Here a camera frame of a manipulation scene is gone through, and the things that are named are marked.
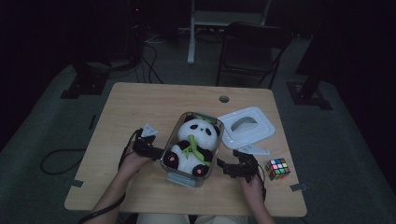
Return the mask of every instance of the plastic container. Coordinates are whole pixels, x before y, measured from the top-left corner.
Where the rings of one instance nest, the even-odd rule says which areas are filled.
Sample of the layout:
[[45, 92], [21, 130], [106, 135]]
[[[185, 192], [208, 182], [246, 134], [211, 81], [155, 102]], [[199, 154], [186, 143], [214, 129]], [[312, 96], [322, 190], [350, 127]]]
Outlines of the plastic container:
[[[177, 137], [177, 133], [180, 129], [180, 127], [185, 123], [185, 120], [187, 117], [189, 116], [193, 116], [196, 119], [203, 119], [206, 121], [209, 121], [210, 124], [212, 124], [213, 126], [216, 126], [219, 129], [219, 135], [218, 135], [218, 140], [216, 143], [216, 147], [215, 149], [212, 151], [213, 153], [213, 159], [210, 163], [208, 172], [206, 173], [206, 175], [204, 176], [196, 176], [196, 175], [191, 175], [182, 171], [179, 171], [177, 169], [171, 168], [166, 166], [163, 163], [163, 157], [166, 154], [166, 151], [170, 151], [172, 146], [174, 146], [175, 144], [177, 144], [180, 140]], [[217, 118], [213, 118], [210, 117], [208, 115], [204, 115], [204, 114], [200, 114], [200, 113], [195, 113], [195, 112], [186, 112], [184, 114], [182, 114], [180, 116], [180, 119], [177, 122], [177, 125], [175, 127], [175, 129], [172, 131], [171, 136], [169, 137], [168, 142], [166, 143], [165, 146], [165, 152], [163, 153], [162, 157], [161, 157], [161, 166], [163, 167], [163, 169], [165, 169], [167, 171], [167, 179], [175, 182], [179, 185], [182, 186], [186, 186], [186, 187], [200, 187], [204, 184], [205, 180], [208, 179], [212, 173], [213, 170], [213, 166], [216, 165], [216, 158], [218, 156], [219, 153], [219, 145], [221, 143], [221, 137], [222, 134], [224, 132], [224, 125], [223, 123], [217, 119]]]

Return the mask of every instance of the stuffed panda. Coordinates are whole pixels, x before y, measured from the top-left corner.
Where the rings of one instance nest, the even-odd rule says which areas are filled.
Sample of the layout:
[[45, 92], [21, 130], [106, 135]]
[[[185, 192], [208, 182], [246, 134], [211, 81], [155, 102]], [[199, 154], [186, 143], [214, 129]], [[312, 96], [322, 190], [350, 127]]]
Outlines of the stuffed panda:
[[163, 163], [190, 175], [206, 175], [218, 144], [219, 128], [203, 119], [187, 118], [177, 138], [179, 142], [164, 154]]

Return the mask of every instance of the beige pants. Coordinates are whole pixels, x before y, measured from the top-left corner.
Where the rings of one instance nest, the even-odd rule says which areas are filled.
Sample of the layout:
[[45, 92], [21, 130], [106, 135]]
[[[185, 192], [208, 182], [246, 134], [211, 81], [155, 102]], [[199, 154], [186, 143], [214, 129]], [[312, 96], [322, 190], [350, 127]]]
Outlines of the beige pants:
[[[190, 224], [189, 216], [140, 213], [137, 224]], [[195, 224], [248, 224], [248, 217], [198, 216]]]

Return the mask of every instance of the rubik's cube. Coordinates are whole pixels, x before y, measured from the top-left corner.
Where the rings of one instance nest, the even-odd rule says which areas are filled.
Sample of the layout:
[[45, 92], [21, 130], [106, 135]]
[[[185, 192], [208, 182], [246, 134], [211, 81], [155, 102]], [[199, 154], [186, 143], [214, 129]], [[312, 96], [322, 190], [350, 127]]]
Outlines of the rubik's cube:
[[282, 179], [290, 173], [290, 168], [283, 158], [268, 161], [265, 165], [265, 170], [271, 180]]

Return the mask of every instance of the dark background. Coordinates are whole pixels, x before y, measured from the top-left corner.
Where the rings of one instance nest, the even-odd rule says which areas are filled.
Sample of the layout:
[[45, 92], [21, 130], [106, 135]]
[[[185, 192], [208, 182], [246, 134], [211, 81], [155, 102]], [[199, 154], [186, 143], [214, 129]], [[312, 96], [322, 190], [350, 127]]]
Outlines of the dark background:
[[[197, 9], [257, 11], [261, 1], [197, 1]], [[89, 61], [133, 53], [126, 31], [145, 24], [177, 39], [189, 26], [190, 2], [17, 1], [0, 3], [0, 97], [3, 148], [54, 76], [70, 64], [70, 52]], [[267, 24], [313, 36], [296, 73], [337, 87], [385, 177], [395, 156], [395, 13], [392, 1], [275, 0]]]

